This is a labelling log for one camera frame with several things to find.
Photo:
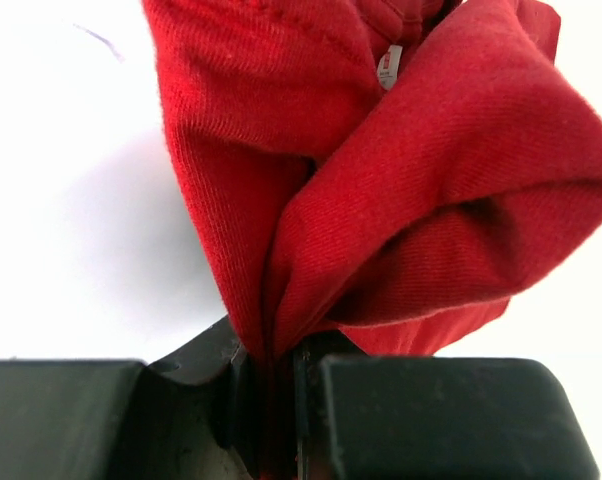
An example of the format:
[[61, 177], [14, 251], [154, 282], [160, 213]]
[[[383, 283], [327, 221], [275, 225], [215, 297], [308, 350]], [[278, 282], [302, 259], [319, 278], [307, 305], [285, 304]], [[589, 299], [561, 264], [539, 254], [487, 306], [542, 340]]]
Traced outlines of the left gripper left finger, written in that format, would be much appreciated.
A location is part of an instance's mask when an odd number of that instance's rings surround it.
[[253, 479], [250, 393], [227, 319], [151, 364], [0, 360], [0, 479]]

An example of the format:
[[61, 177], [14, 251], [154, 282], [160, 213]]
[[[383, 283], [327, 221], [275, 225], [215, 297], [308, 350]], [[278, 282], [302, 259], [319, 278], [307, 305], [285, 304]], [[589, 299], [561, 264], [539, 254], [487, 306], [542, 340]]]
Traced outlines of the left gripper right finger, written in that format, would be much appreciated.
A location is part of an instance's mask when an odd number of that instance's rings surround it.
[[369, 356], [338, 332], [294, 353], [302, 479], [587, 480], [568, 397], [517, 358]]

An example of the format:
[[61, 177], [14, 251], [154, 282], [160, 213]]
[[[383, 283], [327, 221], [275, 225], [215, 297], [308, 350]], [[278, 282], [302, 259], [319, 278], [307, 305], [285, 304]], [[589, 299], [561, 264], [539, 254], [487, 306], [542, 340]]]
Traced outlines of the red t-shirt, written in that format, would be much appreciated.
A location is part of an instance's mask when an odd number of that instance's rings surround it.
[[431, 354], [602, 223], [602, 122], [538, 1], [148, 1], [166, 142], [260, 362]]

